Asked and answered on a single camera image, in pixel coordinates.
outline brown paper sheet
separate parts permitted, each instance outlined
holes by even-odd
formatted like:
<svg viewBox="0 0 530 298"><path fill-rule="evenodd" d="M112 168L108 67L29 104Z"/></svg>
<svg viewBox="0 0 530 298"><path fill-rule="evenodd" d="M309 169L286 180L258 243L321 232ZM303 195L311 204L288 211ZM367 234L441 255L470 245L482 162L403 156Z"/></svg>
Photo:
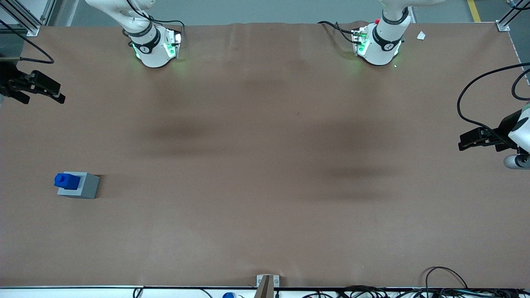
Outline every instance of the brown paper sheet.
<svg viewBox="0 0 530 298"><path fill-rule="evenodd" d="M329 29L189 27L181 59L149 69L118 27L42 28L57 62L19 67L67 99L2 105L0 284L420 286L442 265L473 287L526 285L529 173L502 165L511 152L457 149L474 128L458 94L517 63L509 35L414 24L375 67ZM496 127L523 105L518 73L478 82L464 113ZM63 171L101 175L98 198L57 196Z"/></svg>

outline gray box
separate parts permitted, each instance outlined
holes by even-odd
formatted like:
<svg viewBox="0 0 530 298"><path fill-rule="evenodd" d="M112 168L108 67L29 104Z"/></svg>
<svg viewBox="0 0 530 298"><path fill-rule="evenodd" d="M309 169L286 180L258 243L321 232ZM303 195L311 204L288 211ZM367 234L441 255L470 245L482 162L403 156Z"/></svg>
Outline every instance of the gray box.
<svg viewBox="0 0 530 298"><path fill-rule="evenodd" d="M94 199L96 198L96 192L99 185L99 177L94 176L87 172L64 172L66 174L72 174L78 176L79 186L77 189L64 189L59 187L57 194L63 197L74 198L74 199Z"/></svg>

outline black cable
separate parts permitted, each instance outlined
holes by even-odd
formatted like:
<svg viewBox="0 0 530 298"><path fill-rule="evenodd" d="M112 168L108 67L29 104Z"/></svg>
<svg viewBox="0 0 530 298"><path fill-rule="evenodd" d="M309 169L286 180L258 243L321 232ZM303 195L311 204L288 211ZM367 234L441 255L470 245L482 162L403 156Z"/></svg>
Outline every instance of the black cable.
<svg viewBox="0 0 530 298"><path fill-rule="evenodd" d="M143 291L144 291L144 288L135 288L134 291L132 292L132 295L133 295L132 298L139 298Z"/></svg>
<svg viewBox="0 0 530 298"><path fill-rule="evenodd" d="M11 32L15 33L16 35L18 35L20 38L22 38L24 41L26 41L27 43L29 43L30 45L32 45L33 47L35 47L35 49L39 50L41 53L43 53L46 57L48 57L48 59L50 59L50 61L46 61L46 60L40 60L40 59L33 59L33 58L25 58L25 57L20 57L19 60L20 61L29 61L29 62L36 62L36 63L44 63L44 64L53 64L55 63L55 60L50 56L48 55L48 53L46 53L43 49L41 49L39 46L37 46L35 43L33 43L31 40L29 40L27 37L25 37L24 35L21 35L19 34L18 32L16 32L13 28L11 28L11 26L9 26L8 24L6 24L4 21L0 20L0 23L2 25L4 25L6 28L8 28Z"/></svg>
<svg viewBox="0 0 530 298"><path fill-rule="evenodd" d="M348 31L348 30L346 30L346 29L340 28L340 26L339 26L339 22L336 22L335 25L334 25L334 24L332 24L332 23L330 23L330 22L328 22L328 21L320 21L320 22L318 22L318 24L324 24L324 25L332 26L334 29L339 30L340 34L342 34L342 36L343 36L346 40L348 40L349 42L354 43L354 44L356 44L356 45L360 45L360 44L361 44L360 41L354 41L354 40L349 39L349 38L346 36L345 33L349 33L349 34L351 34L351 31Z"/></svg>
<svg viewBox="0 0 530 298"><path fill-rule="evenodd" d="M205 292L205 293L206 293L206 295L208 295L208 296L209 296L210 298L213 298L213 297L211 296L211 294L210 294L210 293L208 293L208 292L207 292L207 291L206 291L205 289L203 289L203 288L200 288L199 290L201 290L201 291Z"/></svg>
<svg viewBox="0 0 530 298"><path fill-rule="evenodd" d="M342 29L340 28L339 26L336 26L335 24L331 23L331 22L328 22L328 21L320 21L318 22L317 24L325 24L325 25L329 25L329 26L332 26L333 28L337 29L337 30L340 30L344 33L351 33L351 31L348 31L346 29Z"/></svg>
<svg viewBox="0 0 530 298"><path fill-rule="evenodd" d="M517 11L527 11L527 10L530 10L530 7L517 7L517 6L513 6L511 7L512 9L515 9Z"/></svg>
<svg viewBox="0 0 530 298"><path fill-rule="evenodd" d="M133 6L133 4L131 3L130 0L127 0L127 3L128 3L129 6L132 8L132 10L133 10L134 12L136 12L138 15L143 16L143 17L145 17L146 19L149 19L149 20L151 20L151 21L153 21L153 22L155 22L155 23L157 23L157 22L158 22L158 23L173 23L173 22L177 22L177 23L181 23L181 25L182 25L183 28L185 27L184 23L181 22L181 21L179 21L179 20L171 20L171 21L161 21L161 20L157 20L157 19L155 19L154 17L152 17L152 16L150 16L150 15L145 15L145 14L139 12L139 11Z"/></svg>
<svg viewBox="0 0 530 298"><path fill-rule="evenodd" d="M462 281L462 283L464 284L464 287L465 288L469 288L467 286L467 283L465 282L465 280L462 278L462 276L460 276L460 274L456 273L456 271L450 269L450 268L447 268L447 267L444 267L444 266L435 266L435 267L431 267L431 270L429 270L429 272L427 272L427 275L425 276L425 292L427 293L427 298L429 298L429 275L436 269L443 269L443 270L446 270L446 271L449 271L449 272L452 272L453 274L455 274L456 276L458 276L458 278L460 278L460 280Z"/></svg>
<svg viewBox="0 0 530 298"><path fill-rule="evenodd" d="M481 78L483 78L485 76L488 76L490 74L502 72L502 71L505 71L505 70L508 70L508 69L522 67L522 66L529 66L529 65L530 65L530 62L515 64L515 65L510 65L510 66L505 66L505 67L497 68L497 69L494 69L494 70L489 71L487 73L481 74L478 77L474 78L469 84L467 84L467 86L464 88L464 90L462 90L462 92L460 93L460 96L458 96L458 101L456 102L456 110L457 110L458 115L460 116L460 118L462 118L462 120L464 120L464 121L467 121L469 123L472 123L472 124L475 124L475 125L478 125L480 127L485 128L487 131L489 131L496 138L498 138L499 140L503 141L508 146L513 147L515 149L515 144L513 144L513 142L501 137L499 134L497 134L489 126L487 126L487 125L485 125L483 123L480 123L478 121L474 121L474 120L471 120L471 119L468 119L468 118L464 117L464 115L462 115L462 111L460 109L460 102L462 100L462 97L464 96L464 93L469 89L469 87L471 87L471 85L473 85L473 83L475 83L476 81L480 80Z"/></svg>
<svg viewBox="0 0 530 298"><path fill-rule="evenodd" d="M333 296L331 296L331 295L329 295L329 294L326 294L326 293L320 293L320 292L316 292L316 293L313 293L313 294L305 295L305 296L303 296L302 298L310 298L310 297L313 296L313 295L318 295L319 297L320 297L320 296L325 296L325 297L327 297L327 298L335 298L335 297L333 297Z"/></svg>
<svg viewBox="0 0 530 298"><path fill-rule="evenodd" d="M519 83L519 81L527 74L527 73L530 73L530 68L523 71L522 74L520 74L517 79L515 80L515 82L513 83L513 85L511 86L511 95L513 95L516 99L518 100L530 100L530 97L520 97L517 95L517 93L515 93L515 87L517 86L517 84Z"/></svg>

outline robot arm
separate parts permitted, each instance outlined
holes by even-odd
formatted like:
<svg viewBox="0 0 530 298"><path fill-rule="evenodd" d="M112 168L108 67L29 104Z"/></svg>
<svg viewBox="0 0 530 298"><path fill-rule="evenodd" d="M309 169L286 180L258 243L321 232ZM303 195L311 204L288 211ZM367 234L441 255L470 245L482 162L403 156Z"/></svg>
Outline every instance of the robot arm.
<svg viewBox="0 0 530 298"><path fill-rule="evenodd" d="M513 149L517 154L507 156L504 165L509 169L530 170L529 118L530 103L505 117L499 127L493 130L497 136L483 127L478 127L460 136L458 148L464 151L471 147L495 145L497 152Z"/></svg>
<svg viewBox="0 0 530 298"><path fill-rule="evenodd" d="M181 34L154 24L143 10L153 7L155 0L85 0L115 19L132 40L136 57L148 67L161 67L178 56ZM135 5L138 14L131 8Z"/></svg>
<svg viewBox="0 0 530 298"><path fill-rule="evenodd" d="M398 54L401 39L411 22L408 6L431 6L445 0L379 0L381 21L354 32L354 52L374 65L388 64Z"/></svg>
<svg viewBox="0 0 530 298"><path fill-rule="evenodd" d="M445 0L379 0L383 5L383 16L392 21L399 20L403 10L409 6L431 6L444 2Z"/></svg>

